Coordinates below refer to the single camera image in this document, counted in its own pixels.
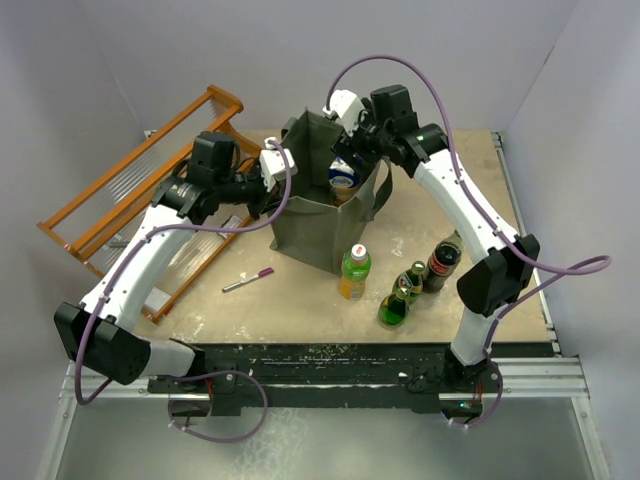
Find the blue yellow juice carton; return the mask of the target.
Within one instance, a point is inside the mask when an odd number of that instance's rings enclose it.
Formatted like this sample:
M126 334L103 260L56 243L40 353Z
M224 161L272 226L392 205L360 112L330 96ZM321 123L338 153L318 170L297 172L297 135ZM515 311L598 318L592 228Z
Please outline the blue yellow juice carton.
M360 189L361 177L344 160L336 156L328 169L331 202L338 207L353 198Z

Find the green canvas bag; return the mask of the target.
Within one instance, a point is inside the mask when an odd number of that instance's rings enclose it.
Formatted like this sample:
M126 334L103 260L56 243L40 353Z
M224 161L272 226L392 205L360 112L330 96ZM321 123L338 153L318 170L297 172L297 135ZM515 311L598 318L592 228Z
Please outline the green canvas bag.
M344 254L357 244L367 224L393 191L392 172L376 183L379 168L365 178L354 197L336 206L331 201L331 145L341 127L316 113L292 117L281 130L281 145L292 154L298 172L283 213L271 224L270 248L320 270L339 275Z

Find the cola glass bottle red cap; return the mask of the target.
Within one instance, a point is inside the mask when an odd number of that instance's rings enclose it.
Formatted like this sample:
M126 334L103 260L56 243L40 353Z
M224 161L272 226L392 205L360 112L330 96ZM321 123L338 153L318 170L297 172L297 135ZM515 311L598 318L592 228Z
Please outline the cola glass bottle red cap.
M425 293L437 293L454 273L461 261L463 240L457 230L439 242L427 261L427 270L423 276Z

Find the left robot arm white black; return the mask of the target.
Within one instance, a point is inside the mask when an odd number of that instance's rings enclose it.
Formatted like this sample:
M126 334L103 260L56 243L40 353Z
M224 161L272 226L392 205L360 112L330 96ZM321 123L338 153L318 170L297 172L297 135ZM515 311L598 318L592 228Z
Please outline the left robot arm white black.
M202 387L203 355L176 341L146 339L134 329L142 307L171 260L224 204L259 217L278 186L291 190L294 166L275 139L241 171L239 146L228 134L202 132L152 195L138 230L108 273L80 302L64 302L54 324L78 370L89 368L127 385L143 376L170 376L184 392Z

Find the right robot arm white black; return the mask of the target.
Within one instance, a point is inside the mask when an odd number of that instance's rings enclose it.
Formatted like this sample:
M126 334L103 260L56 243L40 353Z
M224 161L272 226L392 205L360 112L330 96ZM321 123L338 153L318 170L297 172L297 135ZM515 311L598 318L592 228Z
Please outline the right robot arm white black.
M336 90L324 113L342 127L332 146L339 157L359 173L382 159L401 167L460 234L473 266L456 284L464 310L443 374L452 389L469 390L488 365L500 315L530 282L538 240L520 235L491 206L467 175L451 136L434 123L420 125L406 87L383 87L367 98Z

